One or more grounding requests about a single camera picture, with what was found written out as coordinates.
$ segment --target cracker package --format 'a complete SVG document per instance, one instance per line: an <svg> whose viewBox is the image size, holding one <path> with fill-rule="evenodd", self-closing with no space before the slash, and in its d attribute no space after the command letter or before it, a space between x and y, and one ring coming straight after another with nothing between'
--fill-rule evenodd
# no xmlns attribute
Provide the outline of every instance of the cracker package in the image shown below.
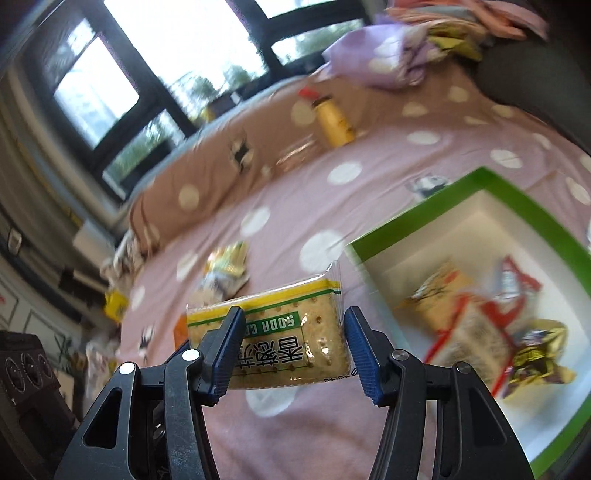
<svg viewBox="0 0 591 480"><path fill-rule="evenodd" d="M451 367L459 361L467 362L495 395L505 379L512 345L507 335L482 311L482 304L478 296L458 295L452 326L440 335L425 363Z"/></svg>
<svg viewBox="0 0 591 480"><path fill-rule="evenodd" d="M246 314L246 332L230 388L270 388L333 380L349 375L343 307L335 266L317 277L187 309L191 346L216 329L232 306Z"/></svg>
<svg viewBox="0 0 591 480"><path fill-rule="evenodd" d="M470 285L472 279L448 260L401 306L414 308L434 331L445 332L451 326L457 294Z"/></svg>

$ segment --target clothes pile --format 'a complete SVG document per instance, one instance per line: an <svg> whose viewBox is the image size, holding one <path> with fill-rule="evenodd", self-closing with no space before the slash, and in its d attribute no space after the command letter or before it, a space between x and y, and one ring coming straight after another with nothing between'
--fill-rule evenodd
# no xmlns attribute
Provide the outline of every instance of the clothes pile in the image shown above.
<svg viewBox="0 0 591 480"><path fill-rule="evenodd" d="M533 11L497 0L394 0L381 21L422 25L441 52L480 61L494 37L524 40L523 28L548 39L548 24Z"/></svg>
<svg viewBox="0 0 591 480"><path fill-rule="evenodd" d="M480 61L481 47L495 37L524 40L522 28L547 39L541 17L509 2L395 0L374 25L345 34L324 52L321 77L342 75L383 89L414 86L427 63L452 53Z"/></svg>

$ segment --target red snack package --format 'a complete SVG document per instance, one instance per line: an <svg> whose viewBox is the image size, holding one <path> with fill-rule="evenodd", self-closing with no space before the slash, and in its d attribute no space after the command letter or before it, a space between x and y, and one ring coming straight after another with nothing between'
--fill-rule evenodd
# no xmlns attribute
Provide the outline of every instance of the red snack package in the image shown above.
<svg viewBox="0 0 591 480"><path fill-rule="evenodd" d="M483 312L518 344L536 318L540 282L524 274L510 255L501 264L501 292L482 305Z"/></svg>
<svg viewBox="0 0 591 480"><path fill-rule="evenodd" d="M459 361L467 362L495 395L511 364L512 343L482 310L485 303L475 295L458 295L452 326L431 347L425 363L451 367Z"/></svg>

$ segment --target fabric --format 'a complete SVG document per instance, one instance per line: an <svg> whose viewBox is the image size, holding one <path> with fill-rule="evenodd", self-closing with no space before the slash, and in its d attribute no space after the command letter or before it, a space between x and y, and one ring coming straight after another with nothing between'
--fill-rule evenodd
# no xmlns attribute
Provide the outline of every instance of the fabric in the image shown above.
<svg viewBox="0 0 591 480"><path fill-rule="evenodd" d="M386 13L395 20L409 24L422 25L426 28L454 27L458 30L458 35L469 35L475 42L482 43L488 31L482 25L461 20L460 18L447 17L440 14L416 13L409 9L388 8Z"/></svg>
<svg viewBox="0 0 591 480"><path fill-rule="evenodd" d="M425 76L427 29L402 23L372 25L349 32L324 52L330 71L385 89L418 85Z"/></svg>
<svg viewBox="0 0 591 480"><path fill-rule="evenodd" d="M305 85L296 79L250 108L236 107L136 196L129 223L143 253L154 254L329 147L310 102L298 95Z"/></svg>
<svg viewBox="0 0 591 480"><path fill-rule="evenodd" d="M492 8L495 12L502 14L515 25L529 28L539 37L548 40L548 23L539 15L524 7L509 2L486 0L485 3L488 7Z"/></svg>
<svg viewBox="0 0 591 480"><path fill-rule="evenodd" d="M128 230L113 258L106 260L101 266L100 276L109 281L111 288L128 297L134 286L135 277L144 267L144 262L139 240L132 230Z"/></svg>
<svg viewBox="0 0 591 480"><path fill-rule="evenodd" d="M314 87L335 95L357 140L217 211L150 259L122 324L122 360L143 361L137 346L152 324L148 365L168 358L175 323L207 255L241 238L249 244L251 279L239 294L287 284L340 258L344 306L359 306L373 328L387 333L363 278L342 255L345 245L480 166L517 185L586 241L591 158L535 118L485 98L458 65L434 65L421 85L395 92L343 78ZM366 480L386 414L355 376L229 391L204 410L220 477L244 480ZM428 413L421 479L431 478L435 431Z"/></svg>

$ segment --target candy wrapper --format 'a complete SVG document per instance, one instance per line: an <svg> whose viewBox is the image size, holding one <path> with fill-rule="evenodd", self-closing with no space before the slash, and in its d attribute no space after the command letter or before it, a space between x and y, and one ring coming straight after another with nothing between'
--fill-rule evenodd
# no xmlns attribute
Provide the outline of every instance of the candy wrapper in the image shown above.
<svg viewBox="0 0 591 480"><path fill-rule="evenodd" d="M433 345L425 363L450 367L459 361L467 362L495 395L505 379L512 349L506 334L482 311L482 304L478 296L457 296L452 326Z"/></svg>
<svg viewBox="0 0 591 480"><path fill-rule="evenodd" d="M536 318L541 288L539 281L524 274L507 255L501 264L501 292L482 308L517 345Z"/></svg>
<svg viewBox="0 0 591 480"><path fill-rule="evenodd" d="M523 336L513 363L509 368L509 384L503 397L510 397L519 388L533 383L565 384L576 373L557 362L562 357L567 340L567 328L555 320L534 320Z"/></svg>
<svg viewBox="0 0 591 480"><path fill-rule="evenodd" d="M472 279L448 260L400 306L414 308L433 330L444 332L451 326L456 295L470 285Z"/></svg>
<svg viewBox="0 0 591 480"><path fill-rule="evenodd" d="M249 278L244 266L246 249L246 243L237 242L210 253L205 274L188 304L201 307L234 297Z"/></svg>

